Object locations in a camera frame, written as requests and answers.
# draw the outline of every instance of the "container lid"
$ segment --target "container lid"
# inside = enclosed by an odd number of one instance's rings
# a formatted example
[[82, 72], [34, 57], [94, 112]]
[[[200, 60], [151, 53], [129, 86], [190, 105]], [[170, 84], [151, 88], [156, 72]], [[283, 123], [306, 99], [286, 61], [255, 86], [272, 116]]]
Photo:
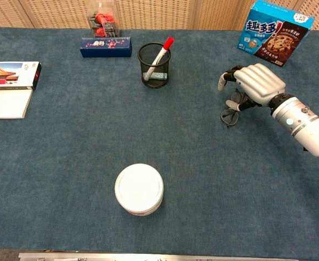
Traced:
[[121, 171], [116, 179], [118, 202], [132, 214], [151, 213], [163, 197], [163, 180], [158, 171], [146, 164], [133, 164]]

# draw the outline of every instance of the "blue carpet surface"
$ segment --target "blue carpet surface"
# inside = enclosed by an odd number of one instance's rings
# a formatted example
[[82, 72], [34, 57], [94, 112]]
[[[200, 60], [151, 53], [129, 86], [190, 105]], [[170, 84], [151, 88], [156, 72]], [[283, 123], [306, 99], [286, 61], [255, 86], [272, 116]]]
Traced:
[[[175, 38], [169, 83], [140, 80], [137, 50]], [[268, 108], [219, 114], [222, 72], [262, 63], [319, 115], [319, 32], [280, 68], [236, 49], [240, 32], [124, 31], [131, 58], [82, 58], [86, 29], [0, 28], [0, 61], [40, 61], [25, 119], [0, 120], [0, 247], [319, 259], [319, 158]], [[160, 208], [125, 212], [119, 172], [155, 167]]]

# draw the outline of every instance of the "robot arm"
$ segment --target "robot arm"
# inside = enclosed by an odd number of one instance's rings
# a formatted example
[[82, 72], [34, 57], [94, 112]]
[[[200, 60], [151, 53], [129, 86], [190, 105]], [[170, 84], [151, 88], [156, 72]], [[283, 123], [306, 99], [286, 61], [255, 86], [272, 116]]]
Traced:
[[[319, 157], [319, 116], [298, 98], [284, 94], [285, 83], [272, 71], [262, 64], [236, 66], [221, 75], [219, 91], [227, 81], [237, 82], [252, 102], [270, 107], [272, 117], [312, 155]], [[230, 100], [226, 103], [235, 110], [252, 107]]]

